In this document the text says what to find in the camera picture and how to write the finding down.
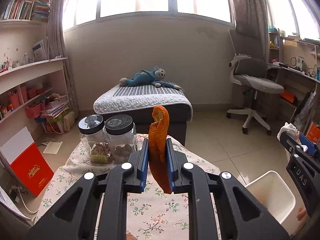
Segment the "person's right hand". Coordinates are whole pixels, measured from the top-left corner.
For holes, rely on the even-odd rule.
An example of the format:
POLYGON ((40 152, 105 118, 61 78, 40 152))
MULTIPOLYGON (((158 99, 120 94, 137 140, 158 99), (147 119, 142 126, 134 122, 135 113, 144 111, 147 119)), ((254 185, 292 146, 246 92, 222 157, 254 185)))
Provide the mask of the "person's right hand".
POLYGON ((297 220, 298 220, 299 222, 305 220, 305 219, 306 219, 306 215, 307 215, 307 213, 306 213, 306 208, 305 208, 305 207, 300 207, 300 208, 298 209, 297 220))

